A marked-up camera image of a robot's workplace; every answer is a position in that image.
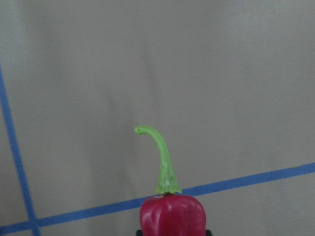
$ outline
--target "pepper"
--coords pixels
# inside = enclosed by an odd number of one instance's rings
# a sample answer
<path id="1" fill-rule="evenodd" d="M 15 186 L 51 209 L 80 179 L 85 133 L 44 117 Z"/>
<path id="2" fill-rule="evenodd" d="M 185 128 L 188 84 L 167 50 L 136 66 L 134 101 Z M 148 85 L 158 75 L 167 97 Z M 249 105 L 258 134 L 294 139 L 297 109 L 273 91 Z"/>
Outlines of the pepper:
<path id="1" fill-rule="evenodd" d="M 206 214 L 201 203 L 182 194 L 173 171 L 170 155 L 162 135 L 147 125 L 135 127 L 139 135 L 150 135 L 159 150 L 160 173 L 157 195 L 147 198 L 140 208 L 143 236 L 205 236 Z"/>

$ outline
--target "pepper stem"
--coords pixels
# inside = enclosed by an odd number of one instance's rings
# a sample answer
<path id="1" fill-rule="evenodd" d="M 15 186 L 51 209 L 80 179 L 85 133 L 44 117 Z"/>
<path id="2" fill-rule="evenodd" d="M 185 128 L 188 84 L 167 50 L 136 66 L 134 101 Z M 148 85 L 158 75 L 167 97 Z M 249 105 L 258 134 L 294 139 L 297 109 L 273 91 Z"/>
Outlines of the pepper stem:
<path id="1" fill-rule="evenodd" d="M 156 193 L 158 194 L 182 193 L 181 188 L 177 184 L 169 151 L 162 135 L 157 130 L 148 125 L 137 126 L 135 127 L 134 131 L 139 135 L 141 134 L 150 135 L 154 139 L 158 147 L 160 156 L 160 170 L 158 183 L 156 187 Z"/>

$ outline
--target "red pepper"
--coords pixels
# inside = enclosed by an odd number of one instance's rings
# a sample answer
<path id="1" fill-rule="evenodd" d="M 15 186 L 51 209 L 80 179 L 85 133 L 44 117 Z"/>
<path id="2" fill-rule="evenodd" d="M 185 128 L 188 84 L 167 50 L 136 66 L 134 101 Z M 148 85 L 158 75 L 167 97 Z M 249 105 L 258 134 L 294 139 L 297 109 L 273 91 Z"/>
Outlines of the red pepper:
<path id="1" fill-rule="evenodd" d="M 135 132 L 150 135 L 160 154 L 158 195 L 147 198 L 140 209 L 143 236 L 205 236 L 205 211 L 197 199 L 181 194 L 161 134 L 147 125 L 137 126 Z"/>

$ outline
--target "black object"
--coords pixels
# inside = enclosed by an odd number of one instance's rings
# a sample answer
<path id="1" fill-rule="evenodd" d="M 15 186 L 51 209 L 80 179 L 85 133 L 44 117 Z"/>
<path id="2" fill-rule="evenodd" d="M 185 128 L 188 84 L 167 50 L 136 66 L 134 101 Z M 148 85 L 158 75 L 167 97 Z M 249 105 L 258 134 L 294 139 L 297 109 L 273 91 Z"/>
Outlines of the black object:
<path id="1" fill-rule="evenodd" d="M 141 230 L 137 230 L 136 236 L 143 236 Z M 213 236 L 210 230 L 206 230 L 206 236 Z"/>

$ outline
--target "green stem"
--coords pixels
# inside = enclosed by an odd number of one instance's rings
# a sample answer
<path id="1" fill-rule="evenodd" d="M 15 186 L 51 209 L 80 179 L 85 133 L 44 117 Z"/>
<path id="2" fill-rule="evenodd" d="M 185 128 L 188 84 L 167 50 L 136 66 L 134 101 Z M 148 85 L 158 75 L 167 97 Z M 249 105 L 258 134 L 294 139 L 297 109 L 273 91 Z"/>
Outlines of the green stem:
<path id="1" fill-rule="evenodd" d="M 134 131 L 139 135 L 141 134 L 150 135 L 157 144 L 160 156 L 160 170 L 156 193 L 158 194 L 182 193 L 181 188 L 178 186 L 176 182 L 171 158 L 162 135 L 157 130 L 148 125 L 137 126 L 135 127 Z"/>

